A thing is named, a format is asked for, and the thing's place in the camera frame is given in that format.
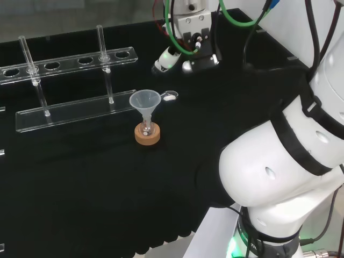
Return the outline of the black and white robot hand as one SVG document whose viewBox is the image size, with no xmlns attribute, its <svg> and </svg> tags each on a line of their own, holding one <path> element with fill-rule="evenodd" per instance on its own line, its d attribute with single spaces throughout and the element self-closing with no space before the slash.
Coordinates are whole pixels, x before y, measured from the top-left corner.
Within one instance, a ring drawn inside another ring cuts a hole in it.
<svg viewBox="0 0 344 258">
<path fill-rule="evenodd" d="M 221 56 L 217 52 L 216 44 L 213 43 L 210 29 L 204 28 L 200 33 L 185 33 L 183 36 L 184 43 L 197 53 L 186 55 L 172 44 L 154 62 L 153 74 L 170 74 L 177 68 L 184 74 L 192 74 L 214 68 L 219 64 Z"/>
</svg>

